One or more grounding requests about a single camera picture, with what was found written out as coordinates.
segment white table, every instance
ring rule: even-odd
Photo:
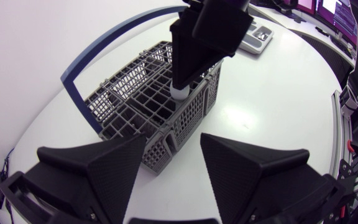
[[[302,38],[273,22],[255,20],[274,30],[271,43],[261,55],[238,50],[233,58],[225,58],[216,104],[159,176],[139,169],[124,223],[132,217],[220,220],[201,152],[202,132],[275,149],[308,149],[308,164],[320,174],[328,173],[333,148],[331,95],[341,87],[328,64]],[[138,52],[160,40],[171,41],[168,30],[173,21],[135,36],[98,60],[77,78],[78,89],[91,93]],[[98,141],[63,90],[21,137],[11,156],[11,174],[35,165],[40,146]],[[16,211],[14,221],[24,223]]]
[[[293,13],[301,16],[304,18],[307,22],[301,22],[300,24],[295,22],[293,19],[288,18],[287,16],[284,16],[283,14],[277,12],[274,9],[269,9],[265,7],[259,7],[255,6],[253,4],[249,4],[249,7],[258,13],[261,13],[266,18],[270,19],[271,21],[280,24],[281,26],[284,26],[287,29],[294,30],[295,32],[300,32],[308,37],[311,37],[315,40],[320,41],[327,47],[333,49],[336,53],[338,53],[342,58],[344,58],[349,64],[351,64],[353,67],[356,64],[355,59],[350,59],[341,49],[339,49],[331,39],[320,32],[316,30],[316,26],[323,29],[326,32],[329,32],[331,35],[335,35],[335,32],[322,24],[321,22],[317,21],[315,18],[307,15],[306,13],[293,10]]]

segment wire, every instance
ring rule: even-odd
[[[5,157],[4,159],[4,165],[2,167],[2,171],[1,171],[1,177],[6,177],[7,178],[7,175],[8,175],[8,170],[9,170],[9,156],[11,155],[12,151],[14,150],[15,148],[11,149],[9,151],[9,153],[7,154],[7,156]]]
[[[12,153],[12,151],[14,149],[15,148],[11,149],[9,151],[9,153],[7,154],[7,156],[5,157],[5,159],[4,159],[4,165],[3,165],[2,171],[1,171],[1,179],[2,179],[2,181],[6,180],[8,178],[8,175],[9,175],[9,156],[11,155],[11,153]],[[9,214],[11,216],[12,224],[14,224],[11,203],[9,203],[8,200],[5,200],[5,207],[6,207],[7,212],[9,212]]]

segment plastic grid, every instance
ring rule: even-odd
[[[85,100],[85,105],[97,122],[102,123],[121,102],[109,90],[99,88]]]
[[[216,69],[210,77],[208,77],[209,89],[207,91],[206,97],[206,108],[205,115],[211,110],[212,106],[215,104],[216,97],[218,96],[218,84],[219,84],[219,76],[221,73],[221,68]]]
[[[158,130],[156,125],[125,104],[114,110],[102,127],[101,138],[105,140],[138,133],[145,133],[146,138],[150,139]]]
[[[103,126],[104,129],[100,134],[103,140],[144,133],[147,138],[147,144],[142,162],[157,174],[172,159],[172,154],[169,148],[163,145],[162,138],[154,144],[151,141],[157,133],[158,127],[128,105],[123,104],[118,107],[103,123]]]
[[[200,91],[195,99],[183,110],[181,115],[173,123],[173,133],[178,149],[183,146],[185,140],[190,137],[195,128],[203,119],[204,91]]]
[[[214,69],[217,63],[190,84],[188,99],[175,101],[169,91],[172,81],[171,56],[172,44],[158,43],[105,80],[85,100],[103,127],[99,134],[102,139],[146,134],[142,163],[156,174],[171,161],[171,150],[179,151],[200,124],[207,101],[211,102],[208,103],[209,107],[213,106],[219,80],[217,76],[220,70]],[[207,84],[211,84],[208,88],[215,90],[215,93],[205,90]],[[167,140],[162,137],[169,130],[174,133],[174,146],[168,146]]]
[[[158,126],[167,123],[182,105],[172,99],[170,94],[171,71],[172,65],[166,65],[126,101],[144,116],[151,118],[152,122]],[[190,95],[197,89],[203,78],[204,76],[199,77],[191,83]]]
[[[171,160],[172,154],[164,145],[163,138],[158,139],[150,149],[145,151],[142,157],[143,164],[156,173],[161,172]]]

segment blue curved edge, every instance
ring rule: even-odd
[[[84,51],[82,51],[82,53],[79,54],[79,56],[77,56],[76,59],[74,59],[70,66],[68,66],[68,68],[65,70],[63,75],[60,77],[63,86],[66,88],[66,91],[74,101],[74,104],[77,106],[81,114],[85,117],[87,122],[96,131],[96,133],[100,133],[102,131],[102,127],[95,120],[91,114],[91,111],[86,107],[80,93],[74,85],[75,78],[87,66],[87,64],[89,64],[90,61],[100,53],[100,51],[102,51],[122,34],[125,34],[127,31],[131,30],[133,27],[158,16],[174,12],[182,12],[186,8],[186,6],[168,6],[152,9],[118,24],[97,38],[92,44],[90,44]]]

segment monitor screen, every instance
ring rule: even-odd
[[[316,14],[341,32],[344,38],[357,45],[357,24],[349,0],[318,0]]]
[[[314,15],[316,9],[316,0],[298,0],[297,9],[307,12],[308,14]]]

